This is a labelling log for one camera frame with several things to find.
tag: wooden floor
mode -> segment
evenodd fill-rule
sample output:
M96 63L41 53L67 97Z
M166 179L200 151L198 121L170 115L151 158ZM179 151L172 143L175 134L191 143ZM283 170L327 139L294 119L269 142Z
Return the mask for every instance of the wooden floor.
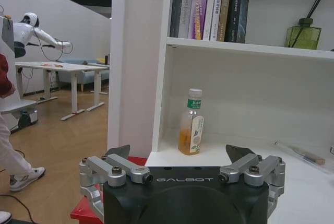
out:
M9 175L0 173L0 194L18 197L31 210L34 221L41 224L78 223L69 214L82 198L79 192L78 164L87 156L106 152L108 96L101 95L106 104L84 112L65 122L60 121L71 109L70 90L52 93L58 99L38 105L37 124L10 136L15 149L26 154L34 166L46 167L43 178L22 192L9 191ZM25 97L37 99L41 95ZM86 109L93 104L93 94L78 92L78 106ZM9 211L15 219L29 220L26 210L14 199L0 197L0 210Z

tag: shoe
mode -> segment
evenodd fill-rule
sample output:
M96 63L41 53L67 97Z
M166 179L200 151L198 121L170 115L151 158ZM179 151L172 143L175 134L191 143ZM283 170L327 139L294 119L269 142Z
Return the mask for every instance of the shoe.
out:
M40 179L45 174L45 168L33 168L30 173L23 176L10 176L10 190L17 192L28 186L30 183Z
M0 224L7 224L11 221L11 214L9 212L0 211Z

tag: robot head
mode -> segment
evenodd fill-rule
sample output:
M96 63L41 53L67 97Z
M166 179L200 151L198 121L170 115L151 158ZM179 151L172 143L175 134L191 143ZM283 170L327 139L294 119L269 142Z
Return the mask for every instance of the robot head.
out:
M25 13L23 16L23 20L21 20L20 22L32 25L33 27L38 27L40 25L38 16L34 13Z

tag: book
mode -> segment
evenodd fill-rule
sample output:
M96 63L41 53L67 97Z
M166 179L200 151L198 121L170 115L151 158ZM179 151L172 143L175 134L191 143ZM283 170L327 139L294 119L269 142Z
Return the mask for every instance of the book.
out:
M171 25L169 33L170 37L178 36L178 29L180 26L181 2L182 0L173 0L172 3Z
M217 41L225 40L226 24L228 22L229 4L230 0L221 1Z
M213 4L214 0L207 0L207 10L205 13L203 40L210 40Z
M225 34L228 42L245 43L249 0L231 0L229 22Z
M249 0L241 0L241 3L240 3L239 25L238 25L238 31L237 31L237 36L236 36L236 41L238 43L245 43L246 41L248 3L249 3Z
M192 0L182 0L180 25L178 28L179 38L188 38L191 9L192 9Z
M210 41L217 40L221 1L222 0L214 0Z
M192 0L188 38L201 40L207 0Z

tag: reed diffuser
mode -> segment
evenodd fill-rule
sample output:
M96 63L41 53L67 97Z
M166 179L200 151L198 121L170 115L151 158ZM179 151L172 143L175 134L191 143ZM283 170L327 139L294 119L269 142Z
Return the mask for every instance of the reed diffuser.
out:
M306 18L299 20L299 25L288 29L285 47L316 50L320 38L321 28L311 27L312 14L321 0L315 0Z

